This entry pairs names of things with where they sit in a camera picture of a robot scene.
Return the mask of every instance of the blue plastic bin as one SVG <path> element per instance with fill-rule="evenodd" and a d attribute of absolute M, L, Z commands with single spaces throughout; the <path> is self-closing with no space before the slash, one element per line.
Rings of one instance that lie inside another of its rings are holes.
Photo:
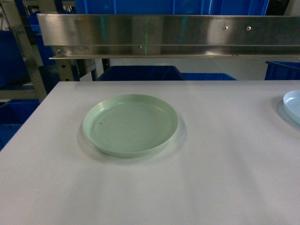
<path fill-rule="evenodd" d="M 98 81 L 181 81 L 182 74 L 174 66 L 112 66 Z"/>
<path fill-rule="evenodd" d="M 265 15 L 269 0 L 75 0 L 78 14 Z"/>
<path fill-rule="evenodd" d="M 0 150 L 38 107 L 37 99 L 11 100 L 0 107 Z"/>
<path fill-rule="evenodd" d="M 268 69 L 265 80 L 300 80 L 300 63 L 266 61 Z"/>
<path fill-rule="evenodd" d="M 0 30 L 0 87 L 29 76 L 11 31 Z"/>
<path fill-rule="evenodd" d="M 182 73 L 188 81 L 236 81 L 235 78 L 227 74 L 214 73 Z"/>

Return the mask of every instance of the plate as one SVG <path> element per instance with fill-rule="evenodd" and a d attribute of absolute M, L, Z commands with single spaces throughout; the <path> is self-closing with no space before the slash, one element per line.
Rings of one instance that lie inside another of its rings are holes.
<path fill-rule="evenodd" d="M 148 95 L 122 95 L 95 105 L 83 120 L 83 132 L 99 150 L 138 157 L 161 149 L 177 130 L 176 111 Z"/>
<path fill-rule="evenodd" d="M 286 114 L 300 125 L 300 90 L 293 90 L 283 97 Z"/>

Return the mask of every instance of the metal rack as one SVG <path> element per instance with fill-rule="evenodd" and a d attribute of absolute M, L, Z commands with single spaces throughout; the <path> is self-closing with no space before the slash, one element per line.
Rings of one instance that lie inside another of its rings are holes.
<path fill-rule="evenodd" d="M 26 68 L 28 70 L 32 86 L 18 86 L 14 89 L 1 89 L 1 99 L 13 99 L 13 98 L 38 98 L 42 101 L 47 93 L 41 78 L 41 74 L 38 70 L 36 55 L 33 53 L 32 48 L 35 43 L 30 43 L 25 27 L 24 19 L 21 18 L 17 6 L 14 0 L 1 0 L 1 5 L 7 18 L 10 29 L 12 30 L 14 37 L 18 43 L 18 46 L 23 54 Z"/>
<path fill-rule="evenodd" d="M 0 90 L 0 98 L 42 100 L 45 88 L 15 2 L 0 1 L 34 87 Z M 58 11 L 55 0 L 23 2 L 44 13 L 38 15 L 44 44 L 53 48 L 62 81 L 88 72 L 95 80 L 95 58 L 300 57 L 300 17 L 295 16 L 63 15 L 48 14 Z"/>

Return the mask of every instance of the light blue plate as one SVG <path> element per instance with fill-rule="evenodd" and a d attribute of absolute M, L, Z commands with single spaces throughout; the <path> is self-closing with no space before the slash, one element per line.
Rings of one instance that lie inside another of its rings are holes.
<path fill-rule="evenodd" d="M 300 125 L 300 90 L 293 90 L 283 97 L 286 114 Z"/>

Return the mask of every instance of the metal panel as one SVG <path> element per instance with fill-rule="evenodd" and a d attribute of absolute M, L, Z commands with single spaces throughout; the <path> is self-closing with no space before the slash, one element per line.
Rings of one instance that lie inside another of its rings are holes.
<path fill-rule="evenodd" d="M 54 58 L 300 55 L 300 17 L 38 15 Z"/>

